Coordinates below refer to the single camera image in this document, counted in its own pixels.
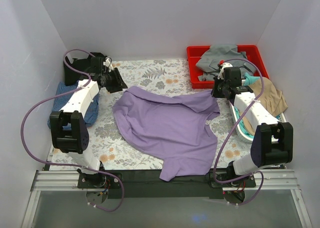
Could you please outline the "purple polo shirt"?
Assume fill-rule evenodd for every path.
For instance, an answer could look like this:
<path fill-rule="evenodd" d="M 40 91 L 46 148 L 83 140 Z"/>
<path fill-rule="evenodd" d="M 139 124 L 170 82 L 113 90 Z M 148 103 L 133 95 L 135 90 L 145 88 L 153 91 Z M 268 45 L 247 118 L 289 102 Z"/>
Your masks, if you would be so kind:
<path fill-rule="evenodd" d="M 169 97 L 133 86 L 112 111 L 128 144 L 163 160 L 161 180 L 205 175 L 210 170 L 218 139 L 207 122 L 220 115 L 210 90 Z"/>

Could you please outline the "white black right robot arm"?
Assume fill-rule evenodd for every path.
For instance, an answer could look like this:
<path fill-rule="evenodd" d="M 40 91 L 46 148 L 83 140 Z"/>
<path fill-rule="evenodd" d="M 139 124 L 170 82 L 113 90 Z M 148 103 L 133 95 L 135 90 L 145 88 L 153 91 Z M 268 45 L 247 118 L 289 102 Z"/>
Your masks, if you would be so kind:
<path fill-rule="evenodd" d="M 231 162 L 225 173 L 213 175 L 216 183 L 236 187 L 261 168 L 290 163 L 293 159 L 294 129 L 290 123 L 273 117 L 258 101 L 253 90 L 243 85 L 239 67 L 223 63 L 219 68 L 211 95 L 226 98 L 255 128 L 250 153 Z"/>

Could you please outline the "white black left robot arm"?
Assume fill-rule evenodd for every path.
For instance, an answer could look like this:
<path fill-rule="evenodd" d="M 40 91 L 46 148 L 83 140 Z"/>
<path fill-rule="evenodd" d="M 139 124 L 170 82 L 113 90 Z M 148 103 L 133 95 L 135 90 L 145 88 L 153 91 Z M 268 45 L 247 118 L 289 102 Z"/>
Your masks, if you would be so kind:
<path fill-rule="evenodd" d="M 102 53 L 91 53 L 85 59 L 64 60 L 64 82 L 57 89 L 49 116 L 54 148 L 68 154 L 80 165 L 77 169 L 82 182 L 89 187 L 108 189 L 112 177 L 105 175 L 101 161 L 89 148 L 88 127 L 98 116 L 99 92 L 109 93 L 127 88 L 112 59 Z"/>

